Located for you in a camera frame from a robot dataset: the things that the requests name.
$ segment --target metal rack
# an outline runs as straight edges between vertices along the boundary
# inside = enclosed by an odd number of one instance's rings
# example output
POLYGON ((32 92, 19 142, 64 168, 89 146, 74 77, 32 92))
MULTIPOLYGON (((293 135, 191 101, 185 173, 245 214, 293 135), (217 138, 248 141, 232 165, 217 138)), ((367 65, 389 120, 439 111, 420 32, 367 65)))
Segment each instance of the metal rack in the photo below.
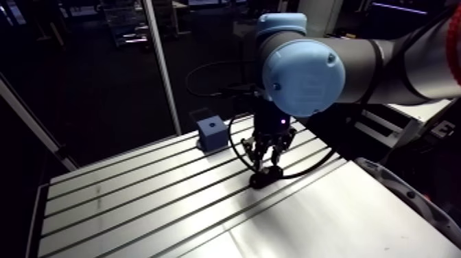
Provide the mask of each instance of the metal rack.
POLYGON ((101 0, 116 46, 147 41, 145 15, 137 0, 101 0))

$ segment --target white tabletop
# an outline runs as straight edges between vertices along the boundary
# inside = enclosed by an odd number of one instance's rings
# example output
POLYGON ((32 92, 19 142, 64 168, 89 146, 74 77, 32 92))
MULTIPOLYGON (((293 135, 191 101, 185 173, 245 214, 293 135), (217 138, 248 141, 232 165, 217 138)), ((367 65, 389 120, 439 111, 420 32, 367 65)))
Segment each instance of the white tabletop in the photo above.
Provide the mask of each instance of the white tabletop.
MULTIPOLYGON (((329 151, 300 123, 293 127, 299 133, 280 162, 286 174, 329 151)), ((235 142, 249 137, 252 119, 233 131, 235 142)), ((54 178, 39 257, 461 257, 338 155, 256 191, 231 150, 204 155, 196 140, 193 132, 54 178)))

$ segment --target black object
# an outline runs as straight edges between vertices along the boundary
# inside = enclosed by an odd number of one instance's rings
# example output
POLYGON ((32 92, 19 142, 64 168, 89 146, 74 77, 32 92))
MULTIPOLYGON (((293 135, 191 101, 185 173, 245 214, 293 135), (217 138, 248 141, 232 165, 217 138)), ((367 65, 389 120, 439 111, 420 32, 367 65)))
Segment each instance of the black object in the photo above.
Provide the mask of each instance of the black object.
POLYGON ((279 166, 265 167, 264 171, 251 175, 250 187, 253 189, 263 189, 275 183, 282 176, 283 170, 279 166))

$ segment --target black cable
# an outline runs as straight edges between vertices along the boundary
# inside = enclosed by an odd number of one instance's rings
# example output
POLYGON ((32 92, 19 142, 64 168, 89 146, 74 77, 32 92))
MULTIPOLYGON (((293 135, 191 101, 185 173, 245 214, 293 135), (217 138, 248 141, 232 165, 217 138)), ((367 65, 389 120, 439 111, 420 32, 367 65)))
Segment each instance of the black cable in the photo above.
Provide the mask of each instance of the black cable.
POLYGON ((235 156, 237 156, 237 158, 239 158, 239 160, 245 164, 245 166, 250 169, 251 171, 253 171, 254 173, 259 173, 255 167, 253 167, 252 165, 250 165, 241 155, 240 153, 237 151, 237 148, 235 147, 235 144, 234 144, 234 141, 232 140, 232 132, 231 132, 231 127, 232 127, 232 124, 234 123, 234 121, 237 119, 237 118, 240 118, 240 117, 244 117, 246 115, 249 115, 248 113, 246 114, 243 114, 243 115, 240 115, 240 116, 234 116, 232 119, 230 119, 229 121, 229 125, 227 126, 227 135, 229 137, 229 142, 230 142, 230 146, 232 147, 232 150, 234 151, 235 153, 235 156))
POLYGON ((186 78, 185 78, 185 86, 186 86, 186 90, 196 96, 196 97, 219 97, 222 95, 222 93, 220 92, 216 92, 216 93, 196 93, 195 91, 192 91, 190 86, 189 86, 189 78, 194 74, 196 73, 197 71, 199 70, 202 70, 202 69, 205 69, 205 68, 208 68, 208 67, 212 67, 214 65, 227 65, 227 64, 248 64, 248 63, 252 63, 254 62, 254 60, 231 60, 231 61, 219 61, 219 62, 210 62, 208 64, 204 64, 204 65, 200 65, 199 67, 196 67, 194 70, 190 71, 187 75, 186 75, 186 78))

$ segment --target purple light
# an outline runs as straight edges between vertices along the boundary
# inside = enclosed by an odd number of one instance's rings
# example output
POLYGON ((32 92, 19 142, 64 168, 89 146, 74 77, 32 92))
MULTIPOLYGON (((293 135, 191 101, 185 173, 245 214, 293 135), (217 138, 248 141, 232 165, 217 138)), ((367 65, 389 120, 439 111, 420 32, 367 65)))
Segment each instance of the purple light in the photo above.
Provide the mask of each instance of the purple light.
POLYGON ((403 8, 403 7, 399 7, 399 6, 395 6, 395 5, 386 5, 384 3, 372 3, 372 5, 377 5, 377 6, 381 6, 381 7, 397 9, 397 10, 406 11, 406 12, 415 12, 417 14, 427 14, 427 12, 423 12, 423 11, 420 11, 420 10, 403 8))

